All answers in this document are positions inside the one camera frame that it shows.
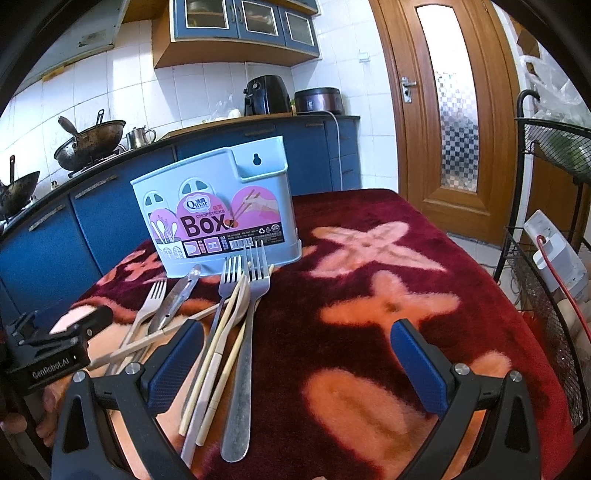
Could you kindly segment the person's left hand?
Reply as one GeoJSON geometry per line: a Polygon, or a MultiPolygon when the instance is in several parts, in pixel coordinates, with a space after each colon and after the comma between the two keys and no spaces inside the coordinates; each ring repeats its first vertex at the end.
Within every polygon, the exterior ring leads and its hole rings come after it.
{"type": "MultiPolygon", "coordinates": [[[[44,414],[35,430],[37,436],[47,447],[52,447],[55,442],[59,414],[68,385],[69,383],[64,380],[55,382],[44,389],[42,397],[44,414]]],[[[27,421],[25,417],[18,413],[9,413],[1,421],[1,429],[7,434],[22,433],[26,428],[27,421]]]]}

